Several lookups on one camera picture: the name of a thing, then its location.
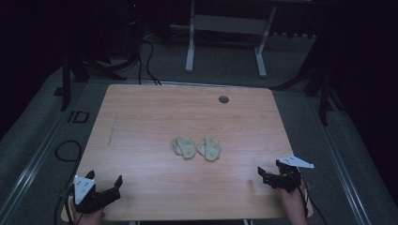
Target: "dark background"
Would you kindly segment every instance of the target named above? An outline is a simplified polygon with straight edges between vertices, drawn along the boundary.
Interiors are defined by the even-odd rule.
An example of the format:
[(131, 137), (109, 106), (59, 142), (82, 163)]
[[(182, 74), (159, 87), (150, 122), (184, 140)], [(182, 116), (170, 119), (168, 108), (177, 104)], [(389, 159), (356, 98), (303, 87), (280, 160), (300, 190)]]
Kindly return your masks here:
[[(98, 14), (88, 2), (0, 2), (0, 137), (18, 119), (46, 78), (61, 66), (66, 34), (74, 34), (74, 43), (93, 57), (104, 57), (112, 54), (110, 50), (121, 48), (117, 40), (124, 37), (124, 23), (128, 20), (125, 12), (115, 9), (118, 15), (114, 20), (109, 20), (109, 11), (108, 17), (95, 18)], [(139, 3), (137, 1), (140, 8), (136, 8), (136, 15), (144, 12), (146, 23), (165, 38), (170, 34), (170, 23), (188, 24), (189, 1)], [(242, 16), (251, 13), (251, 7), (243, 8), (239, 12)], [(282, 6), (275, 15), (272, 31), (311, 35), (317, 34), (321, 25), (327, 27), (323, 35), (317, 34), (315, 44), (320, 48), (311, 52), (307, 67), (317, 67), (320, 61), (311, 59), (325, 58), (329, 54), (328, 47), (337, 43), (339, 51), (331, 62), (332, 85), (338, 90), (391, 196), (398, 203), (398, 185), (394, 182), (398, 175), (395, 107), (398, 102), (395, 78), (398, 74), (395, 56), (398, 53), (398, 7), (389, 1), (361, 1), (349, 9), (349, 13), (329, 13), (324, 7)], [(302, 17), (304, 14), (313, 17)], [(105, 18), (106, 23), (102, 23), (101, 19)], [(98, 38), (100, 24), (102, 28), (115, 28), (118, 35)], [(72, 28), (75, 31), (79, 28), (79, 32), (70, 32)]]

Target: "wooden table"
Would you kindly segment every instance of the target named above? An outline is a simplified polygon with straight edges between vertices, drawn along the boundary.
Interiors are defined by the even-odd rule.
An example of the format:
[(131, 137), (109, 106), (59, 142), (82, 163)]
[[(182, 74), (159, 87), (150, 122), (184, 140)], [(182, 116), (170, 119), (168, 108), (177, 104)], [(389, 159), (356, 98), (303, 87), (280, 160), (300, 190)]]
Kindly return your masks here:
[[(220, 140), (220, 158), (178, 156), (178, 136), (196, 145), (207, 136)], [(77, 173), (94, 170), (97, 191), (123, 176), (107, 220), (278, 218), (284, 212), (277, 191), (263, 184), (257, 166), (278, 173), (275, 159), (290, 154), (267, 89), (114, 84)]]

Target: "wood grain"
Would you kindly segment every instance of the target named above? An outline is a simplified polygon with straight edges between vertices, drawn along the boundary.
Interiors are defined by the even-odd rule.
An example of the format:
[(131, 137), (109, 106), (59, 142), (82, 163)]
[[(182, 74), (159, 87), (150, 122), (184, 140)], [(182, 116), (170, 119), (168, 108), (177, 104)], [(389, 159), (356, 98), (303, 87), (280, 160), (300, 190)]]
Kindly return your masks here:
[[(219, 102), (227, 96), (229, 102)], [(196, 152), (185, 160), (177, 136), (220, 140), (220, 158)], [(78, 174), (96, 173), (98, 190), (121, 174), (121, 199), (109, 220), (284, 217), (276, 190), (257, 166), (278, 173), (275, 159), (292, 154), (272, 93), (208, 86), (111, 85)]]

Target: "round hole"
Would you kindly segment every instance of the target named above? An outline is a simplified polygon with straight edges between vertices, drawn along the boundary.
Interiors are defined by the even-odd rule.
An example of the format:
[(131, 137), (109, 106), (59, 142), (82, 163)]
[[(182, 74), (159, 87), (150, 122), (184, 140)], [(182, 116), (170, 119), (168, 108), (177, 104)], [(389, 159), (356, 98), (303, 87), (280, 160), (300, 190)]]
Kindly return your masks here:
[(219, 102), (222, 104), (228, 103), (229, 98), (227, 96), (220, 96), (219, 97)]

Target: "white stand leg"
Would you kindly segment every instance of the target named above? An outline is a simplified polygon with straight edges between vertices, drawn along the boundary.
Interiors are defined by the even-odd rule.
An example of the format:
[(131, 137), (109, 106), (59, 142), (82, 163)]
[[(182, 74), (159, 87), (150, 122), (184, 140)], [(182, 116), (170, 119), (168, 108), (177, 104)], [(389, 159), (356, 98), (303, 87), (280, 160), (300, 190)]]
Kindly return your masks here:
[(193, 40), (193, 35), (195, 33), (194, 19), (195, 19), (195, 1), (192, 0), (191, 1), (190, 47), (188, 49), (187, 64), (185, 66), (185, 70), (187, 72), (193, 71), (193, 58), (195, 56), (195, 43)]
[(269, 29), (271, 28), (275, 12), (276, 12), (276, 7), (273, 7), (271, 12), (269, 13), (266, 26), (264, 27), (264, 33), (263, 33), (263, 38), (261, 39), (261, 43), (258, 47), (254, 49), (255, 61), (257, 62), (257, 68), (258, 68), (258, 75), (261, 78), (265, 78), (267, 76), (266, 67), (264, 66), (263, 50), (264, 46), (266, 45), (266, 41), (269, 35)]

